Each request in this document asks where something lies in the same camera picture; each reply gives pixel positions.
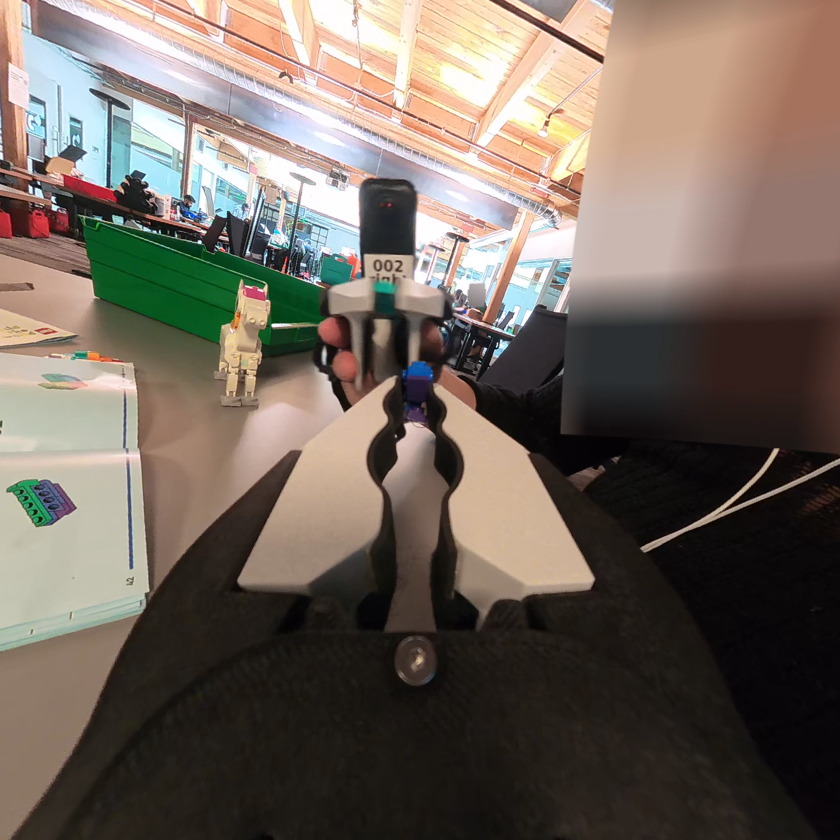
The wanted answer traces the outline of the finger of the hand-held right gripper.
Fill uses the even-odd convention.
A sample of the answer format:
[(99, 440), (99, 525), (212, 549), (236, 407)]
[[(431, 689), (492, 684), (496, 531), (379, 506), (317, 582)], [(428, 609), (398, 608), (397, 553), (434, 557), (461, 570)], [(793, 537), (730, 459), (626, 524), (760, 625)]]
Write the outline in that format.
[(368, 377), (382, 382), (382, 320), (374, 319), (373, 281), (352, 280), (329, 290), (328, 317), (342, 317), (350, 325), (350, 350), (357, 364), (354, 381), (360, 390)]
[(448, 317), (448, 297), (440, 288), (401, 280), (395, 291), (397, 320), (405, 324), (405, 368), (421, 360), (425, 325)]

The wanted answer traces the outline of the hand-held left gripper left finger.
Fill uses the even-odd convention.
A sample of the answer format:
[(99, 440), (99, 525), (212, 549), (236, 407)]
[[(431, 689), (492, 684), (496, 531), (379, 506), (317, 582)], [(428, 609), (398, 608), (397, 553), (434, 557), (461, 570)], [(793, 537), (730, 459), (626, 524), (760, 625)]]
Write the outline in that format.
[(403, 427), (390, 377), (312, 438), (238, 577), (249, 592), (329, 596), (355, 607), (396, 588), (396, 537), (384, 478)]

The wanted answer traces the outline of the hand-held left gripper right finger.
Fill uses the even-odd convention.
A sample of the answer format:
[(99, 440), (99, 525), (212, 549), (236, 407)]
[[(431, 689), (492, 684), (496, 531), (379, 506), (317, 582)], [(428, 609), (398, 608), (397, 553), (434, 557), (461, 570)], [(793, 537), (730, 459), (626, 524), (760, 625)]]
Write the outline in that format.
[(550, 494), (564, 477), (434, 385), (428, 427), (447, 489), (430, 565), (438, 629), (474, 629), (502, 601), (588, 592), (595, 582)]

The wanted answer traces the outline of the blue purple toy brick assembly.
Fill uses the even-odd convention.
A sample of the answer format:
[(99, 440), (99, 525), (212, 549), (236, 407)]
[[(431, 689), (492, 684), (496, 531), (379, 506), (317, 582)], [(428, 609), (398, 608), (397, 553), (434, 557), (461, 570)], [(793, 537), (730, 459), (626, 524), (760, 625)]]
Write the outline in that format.
[(434, 385), (434, 371), (424, 361), (415, 361), (402, 373), (404, 418), (407, 422), (427, 425), (427, 399)]

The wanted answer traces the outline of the person's right forearm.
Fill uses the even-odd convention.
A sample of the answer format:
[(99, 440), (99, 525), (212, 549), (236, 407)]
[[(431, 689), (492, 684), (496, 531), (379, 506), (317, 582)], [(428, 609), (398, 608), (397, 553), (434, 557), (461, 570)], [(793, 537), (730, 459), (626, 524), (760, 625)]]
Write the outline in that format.
[(566, 476), (579, 468), (575, 463), (575, 444), (562, 440), (561, 408), (563, 377), (557, 374), (538, 388), (517, 394), (499, 385), (468, 384), (476, 399), (476, 410), (487, 421), (532, 454), (546, 458)]

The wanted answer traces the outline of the person's right hand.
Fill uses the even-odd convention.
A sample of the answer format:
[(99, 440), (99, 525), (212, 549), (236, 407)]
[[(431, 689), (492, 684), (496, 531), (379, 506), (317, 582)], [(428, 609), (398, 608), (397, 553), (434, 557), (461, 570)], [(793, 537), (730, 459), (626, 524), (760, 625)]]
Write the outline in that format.
[[(318, 336), (327, 346), (336, 350), (331, 362), (334, 377), (332, 391), (342, 410), (347, 412), (352, 405), (373, 391), (377, 383), (368, 377), (360, 390), (354, 386), (358, 366), (350, 350), (350, 325), (345, 318), (325, 318), (318, 326)], [(437, 384), (470, 409), (477, 409), (473, 387), (445, 364), (444, 338), (439, 325), (433, 320), (426, 320), (423, 325), (422, 359), (432, 368)]]

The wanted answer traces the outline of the black fabric chair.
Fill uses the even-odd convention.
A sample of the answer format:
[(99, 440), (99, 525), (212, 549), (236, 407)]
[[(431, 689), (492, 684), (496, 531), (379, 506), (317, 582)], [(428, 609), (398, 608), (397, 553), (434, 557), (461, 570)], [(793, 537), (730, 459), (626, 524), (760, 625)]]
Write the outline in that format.
[(522, 395), (551, 382), (564, 369), (568, 318), (537, 308), (478, 383)]

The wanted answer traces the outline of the white toy brick unicorn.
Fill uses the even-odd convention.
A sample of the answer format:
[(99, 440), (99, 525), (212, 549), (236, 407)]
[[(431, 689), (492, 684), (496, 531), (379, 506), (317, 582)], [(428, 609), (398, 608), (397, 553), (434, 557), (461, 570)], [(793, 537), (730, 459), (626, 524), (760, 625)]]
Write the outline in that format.
[(259, 334), (269, 326), (268, 284), (241, 280), (234, 316), (222, 325), (214, 379), (225, 382), (222, 406), (258, 406), (257, 373), (263, 359)]

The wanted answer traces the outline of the green plastic bin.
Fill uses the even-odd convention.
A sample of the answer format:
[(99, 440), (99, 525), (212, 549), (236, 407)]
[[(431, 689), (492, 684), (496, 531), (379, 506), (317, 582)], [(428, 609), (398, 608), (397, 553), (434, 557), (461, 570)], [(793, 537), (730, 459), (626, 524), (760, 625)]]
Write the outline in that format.
[(259, 338), (265, 356), (314, 350), (322, 289), (200, 243), (83, 218), (97, 298), (198, 338), (218, 343), (235, 315), (240, 281), (266, 286), (269, 322)]

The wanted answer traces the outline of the pale blue instruction booklet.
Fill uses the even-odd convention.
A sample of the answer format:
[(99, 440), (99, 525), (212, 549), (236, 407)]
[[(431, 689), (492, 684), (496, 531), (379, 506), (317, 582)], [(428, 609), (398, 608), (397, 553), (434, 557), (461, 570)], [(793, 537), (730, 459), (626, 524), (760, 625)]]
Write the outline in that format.
[(2, 353), (2, 651), (145, 608), (136, 387), (131, 363)]

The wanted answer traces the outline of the person's black clothed body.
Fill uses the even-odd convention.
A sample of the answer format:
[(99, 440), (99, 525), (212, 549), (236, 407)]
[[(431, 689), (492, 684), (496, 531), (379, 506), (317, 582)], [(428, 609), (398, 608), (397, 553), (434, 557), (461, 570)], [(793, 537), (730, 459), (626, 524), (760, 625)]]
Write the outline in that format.
[[(562, 436), (564, 473), (618, 457), (587, 493), (638, 545), (712, 513), (767, 448)], [(820, 838), (839, 827), (838, 466), (653, 549), (762, 756)]]

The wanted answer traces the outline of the white paper leaflet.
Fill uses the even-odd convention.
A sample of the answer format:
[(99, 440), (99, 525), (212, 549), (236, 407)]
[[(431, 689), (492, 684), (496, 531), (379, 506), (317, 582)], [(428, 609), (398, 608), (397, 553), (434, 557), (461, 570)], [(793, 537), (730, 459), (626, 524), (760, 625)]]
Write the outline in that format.
[(62, 343), (77, 338), (77, 334), (32, 318), (1, 310), (1, 349)]

